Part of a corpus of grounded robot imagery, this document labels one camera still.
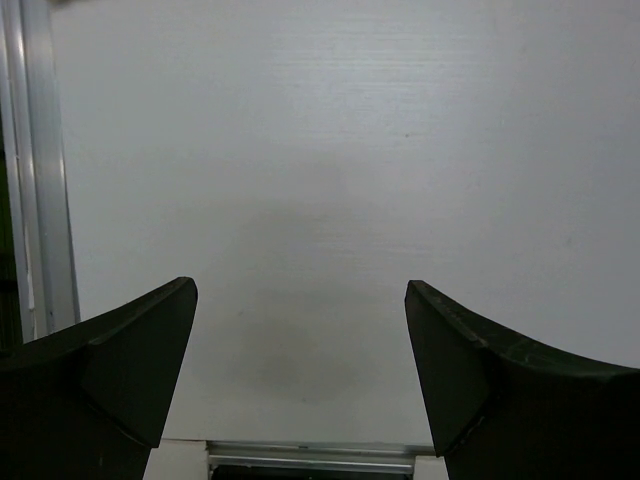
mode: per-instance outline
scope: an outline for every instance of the dark gap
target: dark gap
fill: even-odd
[[[0,127],[0,350],[22,345],[4,137]]]
[[[411,480],[411,475],[221,465],[214,469],[211,478],[212,480]]]

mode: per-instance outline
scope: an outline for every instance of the gray surface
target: gray surface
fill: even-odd
[[[83,317],[199,286],[165,436],[428,443],[410,278],[640,366],[639,7],[57,11]]]

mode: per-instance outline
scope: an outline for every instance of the metal rail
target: metal rail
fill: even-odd
[[[0,0],[0,104],[25,342],[80,320],[46,0]]]
[[[411,475],[418,456],[435,456],[433,447],[371,444],[209,443],[211,468],[221,465],[299,468]]]

